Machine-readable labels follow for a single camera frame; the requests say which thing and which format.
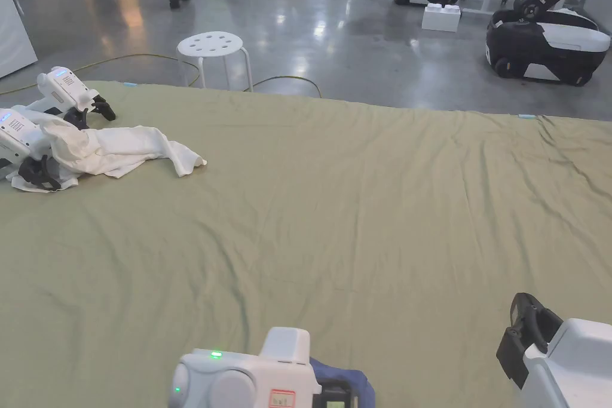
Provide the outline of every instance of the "shiny floor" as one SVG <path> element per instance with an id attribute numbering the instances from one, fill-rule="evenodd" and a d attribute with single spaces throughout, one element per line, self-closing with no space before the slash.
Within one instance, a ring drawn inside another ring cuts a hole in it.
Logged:
<path id="1" fill-rule="evenodd" d="M 423 8 L 392 0 L 192 0 L 178 11 L 167 0 L 20 1 L 39 62 L 0 79 L 0 93 L 33 83 L 52 66 L 78 69 L 131 53 L 174 56 L 184 37 L 225 30 L 243 38 L 255 81 L 304 76 L 330 99 L 612 120 L 610 59 L 583 88 L 501 79 L 484 58 L 483 17 L 464 16 L 457 33 L 446 33 L 422 30 Z M 471 2 L 478 6 L 479 0 Z M 240 56 L 230 56 L 229 65 L 232 88 L 246 87 Z M 205 71 L 209 86 L 226 87 L 220 60 L 208 60 Z M 153 57 L 114 60 L 78 75 L 182 82 L 176 62 Z M 296 80 L 271 81 L 257 91 L 316 96 L 309 83 Z M 30 88 L 0 96 L 0 106 L 35 99 Z"/>

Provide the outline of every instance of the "green fabric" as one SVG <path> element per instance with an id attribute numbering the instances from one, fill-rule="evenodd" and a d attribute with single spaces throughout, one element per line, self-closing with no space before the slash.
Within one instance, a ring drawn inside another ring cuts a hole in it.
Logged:
<path id="1" fill-rule="evenodd" d="M 516 292 L 612 322 L 612 125 L 92 82 L 208 160 L 56 194 L 0 185 L 0 406 L 167 403 L 195 347 L 272 326 L 379 407 L 515 406 Z"/>

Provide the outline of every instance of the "white cloth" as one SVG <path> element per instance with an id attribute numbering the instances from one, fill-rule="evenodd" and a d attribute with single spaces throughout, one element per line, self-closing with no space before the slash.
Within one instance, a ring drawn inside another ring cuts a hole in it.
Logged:
<path id="1" fill-rule="evenodd" d="M 47 113 L 33 112 L 22 106 L 13 107 L 23 116 L 41 126 L 51 144 L 57 164 L 50 173 L 61 184 L 61 189 L 78 185 L 83 173 L 123 177 L 148 159 L 169 158 L 179 177 L 194 172 L 206 161 L 178 142 L 169 141 L 159 129 L 145 126 L 134 128 L 85 129 L 79 131 L 72 124 Z M 23 180 L 17 172 L 7 176 L 11 185 L 27 192 L 47 192 Z"/>

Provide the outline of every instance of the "electrical cable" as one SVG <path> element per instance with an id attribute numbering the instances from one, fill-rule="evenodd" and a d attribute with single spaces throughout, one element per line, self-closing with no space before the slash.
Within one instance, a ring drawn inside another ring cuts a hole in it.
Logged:
<path id="1" fill-rule="evenodd" d="M 101 65 L 102 63 L 105 63 L 105 62 L 110 62 L 111 60 L 123 59 L 125 57 L 136 57 L 136 56 L 162 57 L 164 59 L 172 59 L 172 60 L 178 61 L 178 59 L 175 58 L 175 57 L 165 56 L 163 54 L 133 53 L 133 54 L 125 54 L 123 56 L 111 57 L 110 59 L 99 60 L 98 62 L 94 62 L 94 63 L 91 63 L 90 65 L 83 66 L 81 68 L 75 69 L 75 70 L 73 70 L 73 72 L 77 73 L 77 72 L 79 72 L 81 70 L 92 68 L 94 66 Z M 191 62 L 185 62 L 185 63 L 186 63 L 186 65 L 189 65 L 189 66 L 193 67 L 194 69 L 198 70 L 198 67 L 193 65 Z M 190 82 L 188 84 L 188 86 L 193 85 L 196 81 L 198 81 L 199 78 L 200 78 L 200 71 L 198 70 L 198 76 L 192 82 Z M 266 78 L 264 80 L 258 81 L 257 83 L 254 83 L 253 87 L 257 86 L 258 84 L 265 83 L 266 81 L 275 80 L 275 79 L 279 79 L 279 78 L 294 78 L 294 79 L 298 79 L 298 80 L 308 81 L 309 83 L 311 83 L 316 88 L 317 93 L 319 93 L 319 97 L 321 99 L 323 99 L 323 95 L 321 93 L 321 89 L 319 88 L 319 86 L 314 81 L 312 81 L 312 80 L 310 80 L 310 79 L 308 79 L 306 77 L 303 77 L 303 76 L 295 76 L 295 75 L 277 75 L 277 76 L 271 76 L 270 78 Z M 11 89 L 10 91 L 5 91 L 4 93 L 0 93 L 0 96 L 6 96 L 7 94 L 17 93 L 18 91 L 23 91 L 24 89 L 32 88 L 34 86 L 36 86 L 36 83 L 30 84 L 28 86 L 24 86 L 24 87 L 21 87 L 21 88 L 17 88 L 17 89 Z"/>
<path id="2" fill-rule="evenodd" d="M 323 95 L 321 94 L 321 89 L 319 88 L 319 85 L 317 85 L 314 81 L 304 77 L 304 76 L 296 76 L 296 75 L 277 75 L 277 76 L 271 76 L 270 78 L 266 78 L 265 80 L 261 80 L 258 81 L 257 83 L 253 84 L 253 87 L 257 86 L 258 84 L 261 83 L 265 83 L 266 81 L 271 81 L 271 80 L 277 80 L 279 78 L 293 78 L 296 80 L 303 80 L 303 81 L 307 81 L 309 83 L 311 83 L 314 88 L 316 89 L 317 93 L 319 93 L 319 97 L 321 99 L 323 99 Z M 249 88 L 243 89 L 243 92 L 246 93 L 247 91 L 249 91 Z"/>

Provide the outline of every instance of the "white cabinet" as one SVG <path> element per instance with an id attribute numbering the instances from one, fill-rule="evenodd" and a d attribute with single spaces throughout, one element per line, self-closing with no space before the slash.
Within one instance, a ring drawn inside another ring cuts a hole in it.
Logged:
<path id="1" fill-rule="evenodd" d="M 37 60 L 15 2 L 0 0 L 0 77 Z"/>

